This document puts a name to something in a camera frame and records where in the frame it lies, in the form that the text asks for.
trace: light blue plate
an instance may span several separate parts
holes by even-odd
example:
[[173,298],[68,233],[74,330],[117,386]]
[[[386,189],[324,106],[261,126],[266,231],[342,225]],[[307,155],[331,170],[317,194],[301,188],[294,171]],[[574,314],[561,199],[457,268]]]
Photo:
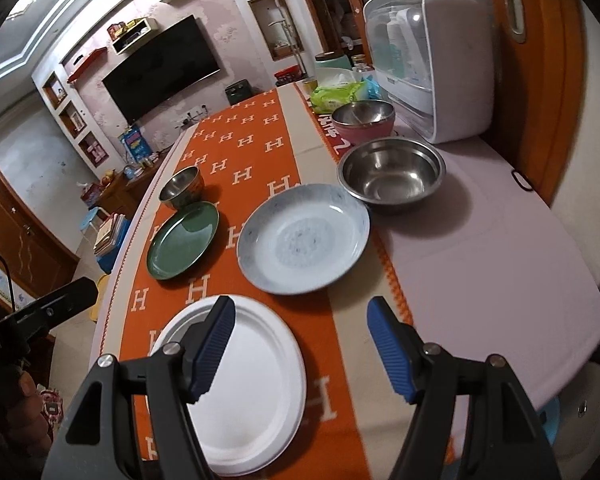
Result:
[[274,195],[249,217],[237,255],[244,276],[271,294],[304,294],[342,277],[369,237],[369,213],[339,186]]

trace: stainless steel bowl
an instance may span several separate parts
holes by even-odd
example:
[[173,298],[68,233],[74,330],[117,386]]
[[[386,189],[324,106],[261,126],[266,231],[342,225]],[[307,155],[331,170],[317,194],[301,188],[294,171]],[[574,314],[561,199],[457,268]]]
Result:
[[354,197],[383,214],[405,211],[434,193],[446,174],[442,156],[422,142],[385,137],[350,150],[338,180]]
[[394,129],[395,110],[386,101],[355,101],[342,105],[331,115],[337,132],[353,144],[386,137]]
[[174,210],[197,202],[205,189],[205,181],[200,170],[189,166],[173,175],[160,191],[160,202]]

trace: white paper plate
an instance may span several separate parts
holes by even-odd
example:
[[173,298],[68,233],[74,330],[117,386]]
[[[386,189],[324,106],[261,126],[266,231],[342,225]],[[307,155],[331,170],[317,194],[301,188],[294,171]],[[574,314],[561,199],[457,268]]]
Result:
[[245,278],[271,294],[303,294],[342,277],[369,237],[369,213],[340,186],[307,184],[274,195],[238,239]]
[[[234,331],[211,389],[189,405],[189,413],[209,467],[220,476],[241,476],[269,465],[293,439],[304,412],[306,375],[285,322],[251,298],[230,297]],[[180,341],[217,299],[204,298],[179,312],[151,353]]]

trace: wall socket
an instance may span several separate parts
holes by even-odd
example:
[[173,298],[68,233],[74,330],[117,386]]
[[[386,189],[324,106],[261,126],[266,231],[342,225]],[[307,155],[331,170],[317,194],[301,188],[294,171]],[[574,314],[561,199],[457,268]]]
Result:
[[191,110],[185,113],[179,120],[177,128],[184,128],[190,124],[197,123],[209,115],[206,105],[194,106]]

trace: pink bowl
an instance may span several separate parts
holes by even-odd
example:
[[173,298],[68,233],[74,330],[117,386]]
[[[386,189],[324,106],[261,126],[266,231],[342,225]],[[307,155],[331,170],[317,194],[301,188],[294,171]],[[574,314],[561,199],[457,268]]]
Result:
[[393,105],[386,101],[356,101],[334,111],[331,122],[343,139],[351,144],[363,144],[391,135],[395,111]]

